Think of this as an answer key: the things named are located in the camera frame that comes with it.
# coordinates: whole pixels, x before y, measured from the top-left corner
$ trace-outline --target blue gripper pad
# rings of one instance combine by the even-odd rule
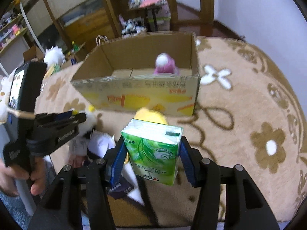
[[[116,147],[114,149],[118,149],[117,155],[111,165],[111,178],[110,184],[114,186],[118,181],[120,174],[122,172],[122,167],[124,166],[124,162],[127,156],[127,148],[125,142],[121,138],[119,139]]]
[[[64,113],[60,113],[60,114],[58,114],[58,115],[56,116],[55,121],[63,120],[63,119],[68,119],[68,118],[70,118],[72,115],[73,115],[73,111],[67,111],[67,112],[64,112]]]
[[[185,169],[185,175],[188,179],[188,182],[195,187],[196,186],[196,177],[195,177],[195,168],[193,162],[190,158],[190,155],[185,147],[185,144],[181,140],[180,144],[180,158]]]

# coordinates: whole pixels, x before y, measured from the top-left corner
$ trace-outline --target yellow graphic on box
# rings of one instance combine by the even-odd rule
[[[195,104],[192,103],[190,105],[178,108],[177,111],[182,113],[183,115],[191,116],[193,115],[194,106]]]
[[[192,100],[192,97],[178,94],[161,95],[159,98],[167,103],[180,103]]]
[[[150,102],[150,98],[135,94],[122,95],[121,106],[125,109],[138,110],[146,107]]]
[[[83,97],[87,100],[96,100],[99,97],[98,93],[83,93]]]
[[[107,108],[110,107],[108,103],[101,103],[100,105],[102,108]]]
[[[122,104],[122,96],[109,95],[108,101],[111,104],[121,105]]]
[[[161,105],[160,103],[155,105],[153,107],[154,111],[160,112],[160,113],[164,113],[165,112],[165,106]]]

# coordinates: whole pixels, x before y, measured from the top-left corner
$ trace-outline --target brown baseboard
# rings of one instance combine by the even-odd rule
[[[172,22],[171,24],[172,25],[183,26],[183,25],[201,25],[203,23],[199,19],[199,20],[180,20],[180,21]]]
[[[198,11],[198,10],[196,10],[196,9],[186,5],[186,4],[183,4],[181,2],[177,2],[177,5],[182,7],[183,9],[191,12],[192,14],[194,14],[194,15],[196,15],[196,16],[198,16],[200,18],[200,16],[201,16],[201,12],[200,11]]]
[[[221,31],[223,34],[227,35],[228,38],[233,38],[241,41],[245,41],[245,36],[241,37],[233,32],[231,29],[226,27],[224,24],[220,23],[219,21],[213,21],[213,26]]]

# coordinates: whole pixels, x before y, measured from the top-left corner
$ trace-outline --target open cardboard box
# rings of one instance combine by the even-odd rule
[[[115,39],[93,49],[72,85],[97,109],[137,111],[141,107],[191,116],[199,89],[195,35],[161,32]],[[159,54],[176,61],[180,76],[153,75]]]
[[[37,47],[33,46],[29,50],[23,53],[24,61],[43,61],[44,60],[44,53]]]

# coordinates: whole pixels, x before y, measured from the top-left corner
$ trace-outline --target table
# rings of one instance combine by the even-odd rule
[[[147,25],[149,25],[148,23],[148,14],[147,14],[147,10],[150,9],[152,14],[153,14],[153,23],[154,23],[154,28],[155,28],[155,31],[157,32],[158,31],[158,25],[157,25],[157,18],[156,18],[156,13],[155,13],[155,9],[160,9],[162,7],[162,5],[149,5],[149,6],[146,6],[146,7],[136,7],[136,8],[131,8],[129,9],[128,11],[134,11],[134,10],[143,10],[145,9],[146,11],[146,22],[147,22]]]

